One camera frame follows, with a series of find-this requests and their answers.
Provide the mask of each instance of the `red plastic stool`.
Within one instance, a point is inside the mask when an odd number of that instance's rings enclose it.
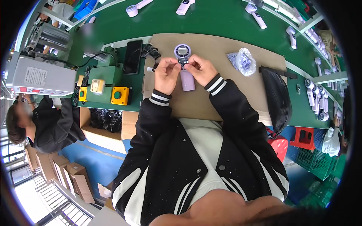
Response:
[[[273,133],[268,127],[266,127],[268,133]],[[277,157],[283,162],[288,150],[288,140],[285,137],[278,135],[276,139],[268,139],[268,143],[273,147]]]
[[[290,145],[308,150],[314,150],[314,128],[295,127],[295,129],[295,139],[294,141],[290,141]],[[300,132],[302,130],[306,132],[306,136],[303,139],[300,138]]]

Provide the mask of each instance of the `label sticker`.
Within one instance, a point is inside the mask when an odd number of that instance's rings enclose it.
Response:
[[[44,80],[47,76],[47,73],[48,71],[46,70],[28,67],[26,70],[24,82],[27,84],[44,86]]]

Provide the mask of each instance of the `blue floor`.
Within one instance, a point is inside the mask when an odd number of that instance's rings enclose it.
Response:
[[[131,148],[130,141],[123,140],[126,151]],[[59,155],[64,155],[70,162],[76,162],[86,168],[95,198],[99,197],[97,183],[107,186],[112,182],[126,157],[125,154],[102,148],[88,140],[77,141],[65,147]]]
[[[287,126],[281,135],[288,141],[294,140],[295,127]],[[123,143],[128,152],[131,148],[130,140],[123,140]],[[297,204],[308,193],[308,187],[315,178],[313,174],[301,166],[290,164],[295,161],[297,154],[298,149],[289,145],[283,162],[290,183],[288,197],[294,204]],[[97,183],[107,186],[117,176],[123,159],[126,157],[125,154],[102,148],[88,140],[77,141],[65,147],[59,152],[59,155],[64,155],[70,162],[76,162],[87,169],[95,198],[99,197]]]

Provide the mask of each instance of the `green button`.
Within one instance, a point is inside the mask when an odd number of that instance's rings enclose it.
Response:
[[[120,93],[120,92],[115,92],[115,93],[114,93],[114,98],[115,98],[115,99],[121,98],[121,93]]]

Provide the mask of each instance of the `white shirt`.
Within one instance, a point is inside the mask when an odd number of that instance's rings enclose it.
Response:
[[[52,5],[52,11],[59,14],[60,16],[69,19],[73,13],[73,6],[67,4],[67,3],[56,3],[54,5]],[[50,17],[51,22],[55,23],[57,22],[57,20],[54,17]]]
[[[211,190],[229,190],[215,171],[223,143],[223,136],[221,134],[221,126],[214,121],[186,118],[180,118],[179,121],[184,126],[187,135],[190,137],[192,144],[208,170],[190,202],[189,206],[191,206]]]
[[[338,133],[340,133],[338,127],[335,127],[334,129],[330,127],[328,129],[323,139],[323,144],[322,144],[323,153],[328,153],[329,156],[331,157],[338,155],[338,152],[341,148]]]

